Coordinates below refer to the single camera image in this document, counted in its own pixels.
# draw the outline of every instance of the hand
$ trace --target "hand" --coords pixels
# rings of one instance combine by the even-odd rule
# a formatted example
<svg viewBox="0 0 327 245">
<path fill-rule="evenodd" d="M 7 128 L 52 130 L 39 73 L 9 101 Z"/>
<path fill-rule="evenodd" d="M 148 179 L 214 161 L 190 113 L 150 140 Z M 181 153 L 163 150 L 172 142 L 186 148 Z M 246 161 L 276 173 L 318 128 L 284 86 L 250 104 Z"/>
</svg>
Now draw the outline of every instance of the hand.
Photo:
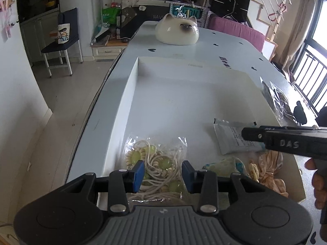
<svg viewBox="0 0 327 245">
<path fill-rule="evenodd" d="M 309 170 L 317 169 L 312 158 L 305 163 L 305 167 Z M 315 188 L 315 206 L 319 210 L 324 208 L 325 202 L 327 201 L 327 189 L 324 188 L 324 184 L 325 182 L 323 176 L 320 176 L 317 174 L 317 172 L 315 172 L 312 177 L 312 186 Z"/>
</svg>

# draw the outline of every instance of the window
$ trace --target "window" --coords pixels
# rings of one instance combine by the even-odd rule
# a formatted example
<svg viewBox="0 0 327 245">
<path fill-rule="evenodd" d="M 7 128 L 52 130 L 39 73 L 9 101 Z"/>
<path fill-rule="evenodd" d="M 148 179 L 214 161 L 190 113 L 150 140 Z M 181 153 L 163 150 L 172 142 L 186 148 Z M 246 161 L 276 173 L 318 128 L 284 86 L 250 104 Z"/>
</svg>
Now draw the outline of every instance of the window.
<svg viewBox="0 0 327 245">
<path fill-rule="evenodd" d="M 319 0 L 308 37 L 292 72 L 295 86 L 307 98 L 313 111 L 327 105 L 327 1 Z"/>
</svg>

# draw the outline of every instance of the pink fabric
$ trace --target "pink fabric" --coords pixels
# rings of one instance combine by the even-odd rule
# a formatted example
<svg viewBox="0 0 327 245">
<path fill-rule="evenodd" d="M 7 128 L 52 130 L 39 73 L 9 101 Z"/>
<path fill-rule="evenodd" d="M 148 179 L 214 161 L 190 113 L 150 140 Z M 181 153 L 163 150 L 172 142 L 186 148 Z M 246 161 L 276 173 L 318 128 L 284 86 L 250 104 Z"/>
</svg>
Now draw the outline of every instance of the pink fabric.
<svg viewBox="0 0 327 245">
<path fill-rule="evenodd" d="M 208 29 L 246 39 L 259 52 L 262 52 L 264 47 L 265 35 L 255 29 L 229 19 L 212 17 L 209 20 Z"/>
</svg>

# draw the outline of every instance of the cat figurine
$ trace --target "cat figurine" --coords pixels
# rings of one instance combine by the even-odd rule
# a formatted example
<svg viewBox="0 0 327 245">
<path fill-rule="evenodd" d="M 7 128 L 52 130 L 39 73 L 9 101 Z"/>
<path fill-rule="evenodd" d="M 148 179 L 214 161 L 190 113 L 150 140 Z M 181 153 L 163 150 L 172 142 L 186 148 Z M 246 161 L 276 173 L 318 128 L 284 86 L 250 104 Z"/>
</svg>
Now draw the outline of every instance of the cat figurine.
<svg viewBox="0 0 327 245">
<path fill-rule="evenodd" d="M 189 19 L 176 18 L 167 14 L 156 26 L 156 39 L 171 45 L 193 45 L 199 39 L 195 16 Z"/>
</svg>

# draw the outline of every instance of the coiled string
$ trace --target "coiled string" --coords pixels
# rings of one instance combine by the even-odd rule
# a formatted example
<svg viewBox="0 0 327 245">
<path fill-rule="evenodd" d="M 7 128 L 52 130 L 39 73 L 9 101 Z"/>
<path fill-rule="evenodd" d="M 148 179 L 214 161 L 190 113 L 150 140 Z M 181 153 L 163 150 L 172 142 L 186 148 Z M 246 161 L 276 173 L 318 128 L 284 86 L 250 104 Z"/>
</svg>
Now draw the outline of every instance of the coiled string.
<svg viewBox="0 0 327 245">
<path fill-rule="evenodd" d="M 132 194 L 129 200 L 158 200 L 158 199 L 181 199 L 181 192 L 168 192 L 169 183 L 174 180 L 181 181 L 181 165 L 183 160 L 179 157 L 180 149 L 176 149 L 169 155 L 162 152 L 156 146 L 150 145 L 146 140 L 140 140 L 134 144 L 134 150 L 145 151 L 145 170 L 149 179 L 144 179 L 140 191 Z M 160 161 L 167 158 L 171 167 L 160 168 Z"/>
</svg>

